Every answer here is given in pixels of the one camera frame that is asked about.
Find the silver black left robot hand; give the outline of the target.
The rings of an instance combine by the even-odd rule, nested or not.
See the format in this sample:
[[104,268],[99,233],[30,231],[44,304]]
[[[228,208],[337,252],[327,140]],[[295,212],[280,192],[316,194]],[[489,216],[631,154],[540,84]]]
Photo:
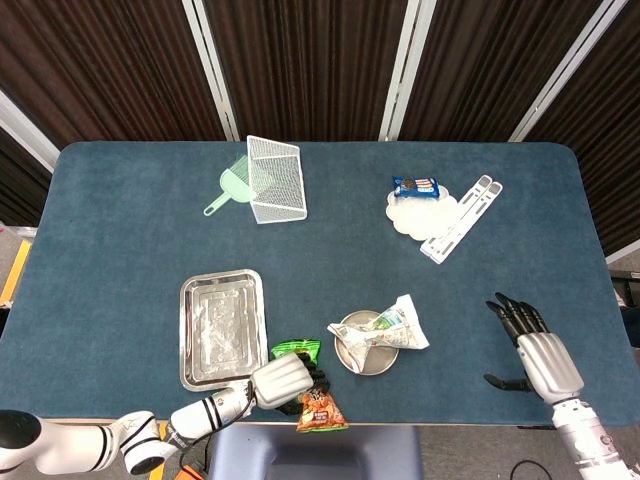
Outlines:
[[319,391],[327,393],[330,382],[308,352],[287,353],[256,370],[250,377],[256,405],[263,410],[278,410],[284,415],[300,415],[302,396]]

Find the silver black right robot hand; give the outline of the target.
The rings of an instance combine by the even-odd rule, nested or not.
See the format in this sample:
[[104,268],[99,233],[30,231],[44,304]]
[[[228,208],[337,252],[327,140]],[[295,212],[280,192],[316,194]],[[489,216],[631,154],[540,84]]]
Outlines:
[[547,405],[578,398],[584,388],[569,351],[558,335],[551,332],[532,305],[496,292],[487,307],[497,316],[523,365],[522,379],[501,379],[485,373],[484,379],[502,391],[535,392]]

